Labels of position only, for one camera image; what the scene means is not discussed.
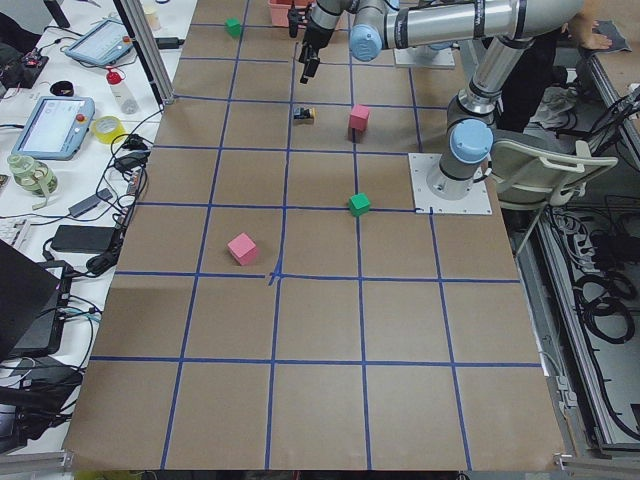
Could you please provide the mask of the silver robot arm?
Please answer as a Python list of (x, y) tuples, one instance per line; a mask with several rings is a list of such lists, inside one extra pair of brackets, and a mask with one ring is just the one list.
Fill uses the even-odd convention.
[(391, 1), (316, 1), (307, 17), (299, 61), (301, 83), (313, 78), (343, 13), (352, 14), (350, 53), (368, 62), (383, 50), (469, 40), (491, 42), (476, 60), (469, 83), (447, 112), (448, 148), (426, 176), (428, 189), (446, 200), (464, 198), (477, 181), (494, 137), (489, 123), (504, 83), (536, 37), (567, 23), (580, 1), (449, 1), (401, 7)]

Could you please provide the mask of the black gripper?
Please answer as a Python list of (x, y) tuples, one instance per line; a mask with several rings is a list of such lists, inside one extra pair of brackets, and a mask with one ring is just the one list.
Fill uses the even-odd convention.
[(307, 84), (309, 78), (313, 78), (316, 75), (320, 65), (319, 53), (323, 48), (327, 47), (332, 35), (332, 29), (318, 25), (313, 19), (307, 22), (302, 50), (298, 59), (302, 63), (301, 84)]

